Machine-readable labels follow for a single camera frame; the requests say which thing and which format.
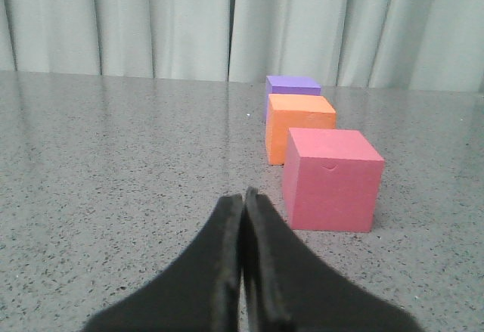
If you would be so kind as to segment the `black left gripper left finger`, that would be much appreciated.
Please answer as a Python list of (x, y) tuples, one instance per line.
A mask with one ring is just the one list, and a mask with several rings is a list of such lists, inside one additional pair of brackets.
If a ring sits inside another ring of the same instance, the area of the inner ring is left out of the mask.
[(140, 290), (93, 316), (86, 331), (236, 331), (239, 194), (220, 197), (191, 244)]

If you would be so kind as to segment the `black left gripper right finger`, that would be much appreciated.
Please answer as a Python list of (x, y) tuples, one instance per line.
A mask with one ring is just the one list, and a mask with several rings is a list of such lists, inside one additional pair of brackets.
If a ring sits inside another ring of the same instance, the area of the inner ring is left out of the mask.
[(418, 331), (414, 318), (319, 259), (255, 188), (245, 197), (242, 252), (252, 331)]

